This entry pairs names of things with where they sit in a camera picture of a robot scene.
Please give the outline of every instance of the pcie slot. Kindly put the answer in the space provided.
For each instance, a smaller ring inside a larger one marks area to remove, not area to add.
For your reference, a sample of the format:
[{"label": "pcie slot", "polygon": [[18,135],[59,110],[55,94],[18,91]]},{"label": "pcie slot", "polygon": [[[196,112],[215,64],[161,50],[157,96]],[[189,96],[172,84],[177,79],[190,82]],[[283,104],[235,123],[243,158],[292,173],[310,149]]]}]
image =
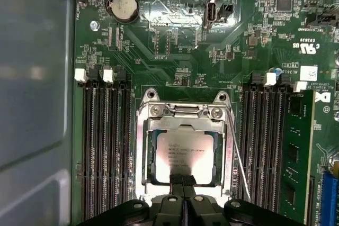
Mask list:
[{"label": "pcie slot", "polygon": [[331,173],[323,174],[320,226],[336,226],[338,179]]}]

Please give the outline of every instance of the dimm slot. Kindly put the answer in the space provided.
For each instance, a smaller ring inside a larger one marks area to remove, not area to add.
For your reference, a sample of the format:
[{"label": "dimm slot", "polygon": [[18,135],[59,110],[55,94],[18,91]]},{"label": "dimm slot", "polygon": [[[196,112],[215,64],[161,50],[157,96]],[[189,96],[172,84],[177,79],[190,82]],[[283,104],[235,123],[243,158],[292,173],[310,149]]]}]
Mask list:
[{"label": "dimm slot", "polygon": [[[240,126],[240,156],[252,203],[278,211],[283,123],[287,91],[283,87],[244,86]],[[239,198],[245,198],[238,174]]]},{"label": "dimm slot", "polygon": [[260,131],[261,131],[261,125],[262,125],[262,121],[261,121],[261,107],[262,107],[262,97],[263,97],[263,92],[258,92],[257,93],[257,103],[255,106],[255,110],[256,110],[256,115],[255,115],[255,126],[257,128],[254,129],[254,141],[253,141],[253,150],[252,150],[252,182],[251,182],[251,186],[252,186],[252,192],[251,192],[251,200],[253,201],[254,204],[257,204],[257,193],[258,193],[258,187],[259,187],[259,145],[260,145]]},{"label": "dimm slot", "polygon": [[[242,99],[242,120],[240,125],[240,156],[242,159],[242,163],[245,166],[246,165],[246,133],[247,133],[247,118],[248,118],[248,101],[249,101],[249,92],[245,91],[243,93],[243,99]],[[244,192],[243,192],[243,178],[241,175],[238,175],[238,198],[244,199]]]},{"label": "dimm slot", "polygon": [[109,135],[109,144],[110,144],[110,150],[109,154],[112,156],[111,160],[109,161],[109,176],[110,176],[110,186],[108,188],[109,191],[109,199],[110,199],[110,205],[109,208],[113,208],[116,205],[118,205],[117,201],[117,185],[118,183],[116,182],[116,171],[115,171],[115,166],[117,162],[117,157],[118,157],[118,149],[117,149],[117,135],[118,135],[118,111],[119,111],[119,105],[118,105],[118,90],[117,89],[112,89],[110,90],[110,115],[108,116],[108,122],[110,126],[110,132],[108,133]]},{"label": "dimm slot", "polygon": [[264,199],[263,199],[263,208],[269,209],[269,199],[272,192],[272,183],[271,180],[271,171],[270,161],[271,161],[271,148],[272,148],[272,134],[273,134],[273,122],[274,122],[274,100],[275,94],[269,93],[269,132],[267,133],[267,140],[265,146],[265,173],[264,173]]},{"label": "dimm slot", "polygon": [[248,183],[249,193],[253,193],[253,185],[252,183],[252,162],[253,162],[253,146],[255,143],[254,133],[255,133],[255,125],[256,125],[256,97],[257,92],[252,91],[250,95],[249,101],[249,118],[248,118],[248,131],[247,131],[247,163],[246,165],[246,180]]},{"label": "dimm slot", "polygon": [[130,124],[131,124],[131,98],[130,91],[122,89],[122,119],[123,125],[123,142],[121,151],[121,173],[122,173],[122,186],[121,186],[121,202],[126,202],[129,198],[129,161],[130,161]]},{"label": "dimm slot", "polygon": [[104,84],[90,84],[83,89],[83,220],[121,202],[122,137],[117,133],[121,129],[125,132],[125,123],[121,122],[124,113],[119,113],[119,107],[127,98],[118,94],[118,89]]},{"label": "dimm slot", "polygon": [[256,190],[256,202],[258,206],[262,206],[263,203],[263,188],[264,188],[264,165],[265,165],[265,146],[266,146],[266,137],[267,137],[267,123],[269,116],[268,108],[268,99],[269,94],[267,91],[264,91],[262,94],[262,105],[260,115],[258,116],[261,119],[261,125],[259,126],[259,143],[258,143],[258,176],[257,176],[257,190]]}]

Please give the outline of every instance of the integrated circuit chip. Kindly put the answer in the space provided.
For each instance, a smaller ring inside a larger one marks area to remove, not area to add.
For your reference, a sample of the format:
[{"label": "integrated circuit chip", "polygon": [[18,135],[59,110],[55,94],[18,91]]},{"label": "integrated circuit chip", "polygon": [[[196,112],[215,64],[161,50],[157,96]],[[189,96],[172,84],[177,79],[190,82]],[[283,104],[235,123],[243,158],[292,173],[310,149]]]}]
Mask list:
[{"label": "integrated circuit chip", "polygon": [[227,52],[226,59],[228,60],[234,59],[234,52],[233,51]]},{"label": "integrated circuit chip", "polygon": [[248,56],[250,58],[255,58],[256,57],[256,50],[247,50],[246,56]]},{"label": "integrated circuit chip", "polygon": [[297,163],[299,157],[299,149],[295,145],[289,144],[287,155],[291,161]]},{"label": "integrated circuit chip", "polygon": [[157,138],[156,179],[170,182],[170,174],[193,175],[197,184],[210,184],[213,174],[213,137],[190,127],[168,130]]},{"label": "integrated circuit chip", "polygon": [[257,46],[258,37],[248,37],[247,43],[248,43],[248,46]]},{"label": "integrated circuit chip", "polygon": [[296,201],[296,190],[292,187],[292,186],[290,186],[290,185],[288,185],[288,184],[286,184],[286,200],[291,204],[291,205],[294,205],[295,204],[295,201]]},{"label": "integrated circuit chip", "polygon": [[302,114],[302,97],[291,97],[290,100],[290,113],[293,115],[301,115]]},{"label": "integrated circuit chip", "polygon": [[290,12],[292,10],[292,0],[276,0],[276,10],[278,12]]}]

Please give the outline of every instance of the wire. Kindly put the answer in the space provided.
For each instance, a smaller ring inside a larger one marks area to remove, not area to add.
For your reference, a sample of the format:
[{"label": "wire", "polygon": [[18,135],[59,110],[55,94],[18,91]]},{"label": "wire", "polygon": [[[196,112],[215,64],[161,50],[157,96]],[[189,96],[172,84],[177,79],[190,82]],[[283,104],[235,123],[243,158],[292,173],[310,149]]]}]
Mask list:
[{"label": "wire", "polygon": [[249,189],[248,189],[248,184],[247,184],[247,180],[246,180],[246,176],[245,176],[244,166],[243,166],[242,159],[240,157],[240,152],[239,152],[238,143],[237,143],[237,137],[235,135],[235,127],[234,127],[234,124],[233,124],[233,118],[232,118],[232,115],[231,115],[231,109],[229,107],[226,108],[226,113],[227,113],[228,122],[229,122],[229,125],[230,125],[232,137],[233,137],[233,143],[234,143],[237,155],[238,155],[238,160],[239,160],[239,164],[240,164],[240,170],[242,172],[242,177],[243,177],[243,181],[244,181],[245,193],[247,195],[247,201],[251,202],[251,196],[249,194]]}]

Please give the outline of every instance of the ram slot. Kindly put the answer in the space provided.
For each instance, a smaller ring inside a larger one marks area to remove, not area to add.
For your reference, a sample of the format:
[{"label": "ram slot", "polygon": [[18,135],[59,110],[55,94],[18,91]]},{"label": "ram slot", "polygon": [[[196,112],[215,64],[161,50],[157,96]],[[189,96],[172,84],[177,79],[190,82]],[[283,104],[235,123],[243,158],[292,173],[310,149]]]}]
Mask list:
[{"label": "ram slot", "polygon": [[129,163],[130,163],[130,133],[131,133],[131,97],[130,91],[127,89],[121,90],[122,102],[122,146],[121,146],[121,203],[129,199]]},{"label": "ram slot", "polygon": [[273,101],[273,129],[272,129],[272,140],[271,140],[271,147],[270,147],[270,160],[267,161],[270,168],[270,173],[268,177],[268,181],[270,183],[269,188],[269,199],[267,207],[269,210],[275,210],[275,199],[276,199],[276,164],[278,159],[278,154],[280,152],[279,149],[279,139],[280,139],[280,122],[281,122],[281,94],[275,93],[274,94],[274,101]]},{"label": "ram slot", "polygon": [[261,108],[258,118],[261,120],[260,126],[258,126],[259,137],[258,137],[258,147],[257,147],[257,188],[255,196],[255,204],[262,206],[263,204],[263,193],[264,193],[264,176],[265,176],[265,151],[267,143],[267,133],[268,129],[268,118],[269,118],[269,93],[264,91],[261,98]]},{"label": "ram slot", "polygon": [[269,108],[269,117],[268,117],[268,130],[267,132],[267,140],[265,145],[265,166],[264,166],[264,191],[263,191],[263,203],[262,207],[265,209],[269,209],[269,199],[271,196],[272,191],[272,183],[270,182],[271,175],[272,175],[272,168],[270,167],[270,161],[272,153],[272,136],[273,136],[273,127],[274,127],[274,101],[275,101],[275,93],[269,93],[269,101],[268,101],[268,108]]},{"label": "ram slot", "polygon": [[257,96],[258,92],[250,92],[249,98],[249,118],[247,122],[248,131],[247,131],[247,147],[246,147],[246,180],[248,184],[249,193],[252,194],[253,191],[253,149],[256,143],[255,140],[255,130],[256,130],[256,105],[257,105]]},{"label": "ram slot", "polygon": [[119,100],[118,100],[118,90],[111,89],[110,93],[110,102],[109,102],[109,116],[108,122],[110,126],[110,132],[108,133],[109,140],[109,154],[111,159],[108,161],[108,171],[110,176],[109,187],[108,187],[108,196],[109,196],[109,208],[117,206],[118,203],[118,193],[119,193],[119,176],[117,175],[117,167],[119,161],[119,144],[118,144],[118,115],[119,115]]},{"label": "ram slot", "polygon": [[[242,163],[245,166],[246,160],[246,138],[247,138],[247,118],[248,118],[248,102],[249,102],[249,92],[245,91],[242,94],[242,109],[241,109],[241,125],[240,125],[240,143],[239,143],[239,153],[242,159]],[[238,198],[244,199],[243,191],[244,181],[241,174],[238,174]]]},{"label": "ram slot", "polygon": [[96,214],[97,177],[96,177],[96,137],[97,137],[97,88],[84,89],[83,101],[83,219],[87,220]]},{"label": "ram slot", "polygon": [[90,213],[90,153],[91,153],[91,89],[83,89],[83,179],[82,179],[82,220],[85,221]]},{"label": "ram slot", "polygon": [[254,115],[255,124],[253,125],[253,142],[252,142],[252,181],[250,181],[251,186],[251,200],[253,203],[257,203],[256,196],[258,193],[259,179],[259,145],[260,145],[260,126],[262,125],[261,118],[261,108],[263,102],[263,92],[256,93],[256,103],[253,105],[256,114]]},{"label": "ram slot", "polygon": [[108,181],[109,181],[109,172],[108,164],[111,160],[111,155],[109,153],[110,139],[108,133],[110,133],[110,123],[108,121],[110,117],[110,89],[109,88],[100,88],[100,118],[99,122],[99,163],[97,176],[99,178],[99,201],[98,201],[98,212],[105,212],[109,207],[109,197],[108,197]]}]

